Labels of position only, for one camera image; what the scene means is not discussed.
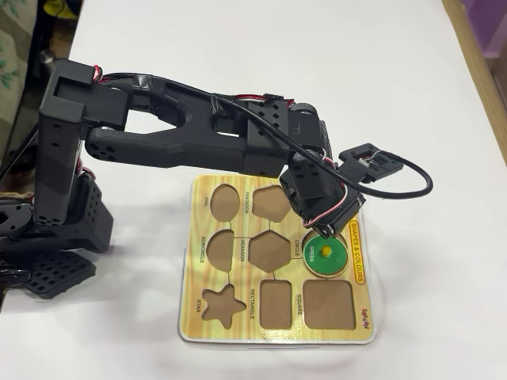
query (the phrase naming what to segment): shape sorter puzzle board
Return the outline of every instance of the shape sorter puzzle board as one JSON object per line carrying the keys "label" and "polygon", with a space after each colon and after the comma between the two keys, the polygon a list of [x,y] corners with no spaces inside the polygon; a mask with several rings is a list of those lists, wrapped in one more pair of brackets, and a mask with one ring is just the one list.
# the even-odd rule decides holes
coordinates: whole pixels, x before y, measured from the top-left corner
{"label": "shape sorter puzzle board", "polygon": [[[371,342],[375,325],[359,215],[334,241],[321,239],[322,253],[319,239],[302,227],[278,180],[196,178],[181,289],[182,338],[231,344]],[[326,257],[336,258],[336,247],[341,264],[329,271],[333,264]]]}

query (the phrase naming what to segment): white surface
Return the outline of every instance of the white surface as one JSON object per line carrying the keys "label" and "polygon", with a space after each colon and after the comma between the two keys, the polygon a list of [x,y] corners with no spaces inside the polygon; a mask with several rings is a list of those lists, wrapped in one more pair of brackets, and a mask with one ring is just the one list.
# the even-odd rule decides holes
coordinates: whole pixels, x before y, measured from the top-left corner
{"label": "white surface", "polygon": [[[505,378],[507,173],[440,0],[86,0],[71,58],[221,93],[315,105],[334,153],[372,142],[431,196],[364,207],[378,336],[247,351],[177,335],[189,190],[200,169],[85,161],[113,213],[97,276],[51,302],[8,294],[5,379]],[[128,129],[165,126],[131,115]],[[380,186],[422,186],[408,170]]]}

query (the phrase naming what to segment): wood grain pattern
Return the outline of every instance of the wood grain pattern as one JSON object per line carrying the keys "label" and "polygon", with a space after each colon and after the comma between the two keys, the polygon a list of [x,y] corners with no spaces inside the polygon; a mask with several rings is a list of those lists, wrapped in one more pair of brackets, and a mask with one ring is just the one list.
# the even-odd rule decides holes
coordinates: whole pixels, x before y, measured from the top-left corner
{"label": "wood grain pattern", "polygon": [[[209,210],[215,188],[230,184],[238,191],[240,208],[229,222],[217,222]],[[202,176],[193,184],[193,202],[189,231],[189,243],[185,255],[185,270],[181,297],[180,331],[186,340],[222,343],[259,344],[339,344],[365,343],[374,336],[372,307],[368,282],[355,280],[354,261],[349,252],[345,270],[333,280],[346,280],[353,289],[353,305],[356,318],[354,330],[309,329],[304,323],[303,284],[308,279],[320,279],[310,273],[303,262],[303,239],[309,230],[302,227],[299,217],[290,211],[280,223],[269,222],[252,214],[254,190],[277,184],[277,180],[247,176]],[[205,254],[211,237],[221,230],[234,231],[231,271],[221,272],[213,268]],[[291,242],[291,261],[274,273],[266,273],[248,262],[251,238],[266,230],[272,230]],[[349,228],[342,237],[351,246]],[[260,325],[259,307],[261,281],[286,280],[292,285],[292,327],[290,329],[263,329]],[[246,304],[246,310],[234,314],[232,326],[225,329],[220,321],[203,321],[206,302],[202,293],[206,289],[220,291],[227,284],[234,285],[234,297]]]}
{"label": "wood grain pattern", "polygon": [[477,44],[463,5],[459,0],[442,0],[442,3],[456,31],[468,70],[474,80],[501,154],[505,163],[507,163],[507,111],[505,106],[491,77],[486,61],[482,57],[481,49]]}

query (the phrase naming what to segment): rectangle cutout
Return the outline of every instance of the rectangle cutout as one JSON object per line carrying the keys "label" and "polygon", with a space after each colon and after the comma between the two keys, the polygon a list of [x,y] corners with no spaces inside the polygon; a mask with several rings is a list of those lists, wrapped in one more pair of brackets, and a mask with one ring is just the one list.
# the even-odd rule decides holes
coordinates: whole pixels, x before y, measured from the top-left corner
{"label": "rectangle cutout", "polygon": [[290,329],[292,326],[292,285],[288,281],[261,282],[261,327]]}

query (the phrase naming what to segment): green circle puzzle piece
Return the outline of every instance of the green circle puzzle piece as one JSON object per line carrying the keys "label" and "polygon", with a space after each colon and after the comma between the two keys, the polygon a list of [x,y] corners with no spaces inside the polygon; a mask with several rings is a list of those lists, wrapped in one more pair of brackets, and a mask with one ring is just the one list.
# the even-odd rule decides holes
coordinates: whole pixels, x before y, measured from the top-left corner
{"label": "green circle puzzle piece", "polygon": [[[325,257],[322,249],[324,247],[329,256]],[[347,264],[347,249],[343,243],[334,237],[324,239],[322,236],[315,236],[305,244],[303,259],[306,265],[315,273],[323,276],[332,276],[341,272]]]}

